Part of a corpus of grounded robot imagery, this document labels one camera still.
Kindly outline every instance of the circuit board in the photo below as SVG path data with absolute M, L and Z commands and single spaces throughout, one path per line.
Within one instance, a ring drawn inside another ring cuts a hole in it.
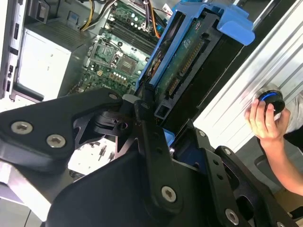
M 203 20 L 203 18 L 199 18 L 191 25 L 176 54 L 164 71 L 156 88 L 156 103 L 164 98 L 174 96 L 196 56 L 207 47 L 209 40 L 207 40 L 208 34 L 204 34 L 202 31 Z
M 118 32 L 115 35 L 114 31 L 120 31 L 115 27 L 118 23 L 127 24 L 123 27 L 123 34 L 131 37 L 131 41 Z M 117 1 L 104 28 L 100 29 L 100 34 L 94 40 L 86 73 L 70 93 L 107 87 L 121 96 L 133 94 L 136 82 L 150 57 L 144 45 L 141 49 L 138 48 L 141 45 L 135 38 L 139 37 L 144 43 L 146 35 L 149 39 L 155 39 L 151 26 L 145 28 L 144 16 Z

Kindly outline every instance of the screw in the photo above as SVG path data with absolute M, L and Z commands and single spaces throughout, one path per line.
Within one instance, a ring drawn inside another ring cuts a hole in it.
M 204 133 L 204 132 L 202 132 L 201 130 L 199 130 L 199 134 L 200 134 L 200 136 L 205 137 L 205 133 Z
M 10 128 L 14 133 L 20 135 L 29 134 L 33 130 L 33 126 L 28 122 L 15 122 Z
M 171 187 L 163 186 L 161 189 L 161 193 L 163 198 L 168 202 L 174 202 L 177 199 L 177 195 Z
M 285 227 L 285 225 L 283 225 L 283 224 L 282 224 L 281 222 L 279 222 L 279 221 L 276 223 L 276 225 L 277 225 L 278 227 Z
M 141 106 L 143 106 L 145 109 L 149 109 L 149 106 L 146 103 L 141 103 Z
M 109 94 L 109 97 L 112 98 L 112 99 L 115 99 L 115 100 L 118 99 L 118 97 L 114 94 Z
M 169 149 L 169 154 L 170 154 L 170 156 L 173 156 L 173 155 L 174 155 L 174 152 L 175 152 L 175 149 L 174 149 L 174 148 L 170 148 L 170 149 Z
M 231 209 L 226 209 L 225 210 L 225 215 L 227 217 L 227 219 L 233 223 L 235 226 L 237 226 L 239 224 L 239 219 L 238 216 L 236 215 L 236 213 L 231 210 Z
M 232 154 L 231 151 L 228 150 L 227 148 L 224 148 L 224 151 L 225 151 L 225 153 L 228 154 L 228 155 L 231 155 L 231 154 Z
M 57 134 L 47 137 L 46 142 L 51 148 L 62 148 L 66 144 L 65 138 Z

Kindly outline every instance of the finger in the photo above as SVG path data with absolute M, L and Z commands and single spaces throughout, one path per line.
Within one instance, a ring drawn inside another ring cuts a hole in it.
M 256 125 L 258 128 L 258 132 L 262 135 L 264 135 L 265 133 L 267 133 L 267 128 L 265 126 L 265 102 L 261 101 L 259 103 L 259 106 L 257 108 L 257 113 L 256 113 Z
M 256 113 L 257 113 L 257 108 L 258 108 L 259 100 L 255 99 L 252 104 L 251 104 L 251 109 L 250 109 L 250 125 L 251 129 L 255 134 L 258 132 L 258 128 L 256 125 Z
M 275 119 L 274 119 L 274 106 L 270 103 L 267 106 L 265 125 L 268 133 L 274 134 L 277 131 Z
M 281 112 L 281 116 L 278 120 L 278 128 L 283 131 L 283 133 L 286 132 L 286 129 L 288 127 L 288 122 L 290 118 L 290 111 L 286 108 Z
M 245 121 L 246 121 L 246 124 L 250 127 L 250 129 L 252 129 L 251 124 L 250 124 L 250 110 L 247 110 L 245 112 Z

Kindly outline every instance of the motherboard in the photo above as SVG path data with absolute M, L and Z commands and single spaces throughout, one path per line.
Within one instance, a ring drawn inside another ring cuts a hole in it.
M 158 39 L 145 17 L 117 1 L 90 49 L 86 72 L 70 93 L 102 87 L 119 95 L 134 94 L 136 82 Z

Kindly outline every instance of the white metal panel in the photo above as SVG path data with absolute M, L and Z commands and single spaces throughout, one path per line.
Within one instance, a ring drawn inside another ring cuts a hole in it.
M 55 99 L 70 56 L 69 50 L 26 29 L 18 82 L 42 94 L 44 101 Z
M 277 85 L 289 103 L 303 90 L 303 0 L 297 0 L 194 122 L 213 147 L 238 151 L 253 136 L 244 112 L 253 95 Z
M 1 53 L 0 54 L 0 65 L 1 65 L 1 59 L 2 59 L 7 8 L 8 8 L 8 0 L 1 0 L 0 1 L 0 53 Z

